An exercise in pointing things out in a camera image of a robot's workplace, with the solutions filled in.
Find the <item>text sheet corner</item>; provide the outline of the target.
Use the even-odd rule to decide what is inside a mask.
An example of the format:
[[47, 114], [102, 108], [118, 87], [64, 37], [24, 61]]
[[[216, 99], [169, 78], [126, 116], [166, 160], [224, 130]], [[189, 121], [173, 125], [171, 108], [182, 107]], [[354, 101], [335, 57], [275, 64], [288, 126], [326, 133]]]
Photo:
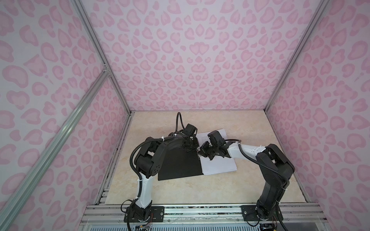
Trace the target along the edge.
[[[217, 131], [221, 134], [222, 138], [227, 139], [225, 129]], [[199, 145], [203, 145], [206, 141], [210, 141], [208, 138], [208, 133], [210, 132], [197, 134], [196, 137], [198, 139]], [[198, 154], [198, 157], [200, 159], [203, 175], [214, 175], [219, 173], [237, 171], [235, 160], [232, 158], [222, 158], [216, 156], [213, 158], [213, 160], [210, 160], [208, 157], [203, 157], [200, 154]]]

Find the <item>red and black folder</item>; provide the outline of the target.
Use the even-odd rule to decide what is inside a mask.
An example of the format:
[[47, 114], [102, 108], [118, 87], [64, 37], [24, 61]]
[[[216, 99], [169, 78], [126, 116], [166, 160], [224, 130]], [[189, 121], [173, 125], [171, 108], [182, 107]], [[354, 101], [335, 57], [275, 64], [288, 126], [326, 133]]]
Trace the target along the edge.
[[196, 150], [174, 148], [165, 155], [158, 180], [173, 180], [203, 175]]

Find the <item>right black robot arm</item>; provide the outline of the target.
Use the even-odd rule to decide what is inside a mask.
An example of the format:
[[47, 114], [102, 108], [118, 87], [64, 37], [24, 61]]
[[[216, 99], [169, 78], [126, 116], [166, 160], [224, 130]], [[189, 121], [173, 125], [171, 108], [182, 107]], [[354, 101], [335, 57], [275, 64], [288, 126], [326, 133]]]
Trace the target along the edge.
[[259, 166], [265, 185], [261, 196], [251, 214], [259, 221], [279, 216], [279, 203], [290, 185], [290, 178], [295, 172], [291, 161], [275, 144], [251, 146], [237, 139], [224, 139], [220, 132], [208, 134], [209, 140], [198, 148], [198, 154], [213, 160], [215, 157], [239, 158], [249, 160]]

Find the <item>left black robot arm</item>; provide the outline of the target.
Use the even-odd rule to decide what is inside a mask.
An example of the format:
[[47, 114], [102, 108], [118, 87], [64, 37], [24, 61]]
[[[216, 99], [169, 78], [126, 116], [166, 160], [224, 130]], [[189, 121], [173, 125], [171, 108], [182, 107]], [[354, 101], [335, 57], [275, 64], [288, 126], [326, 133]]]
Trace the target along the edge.
[[130, 167], [138, 176], [138, 192], [127, 209], [127, 222], [149, 221], [155, 176], [163, 181], [202, 175], [196, 133], [197, 128], [187, 124], [167, 137], [148, 137], [133, 150]]

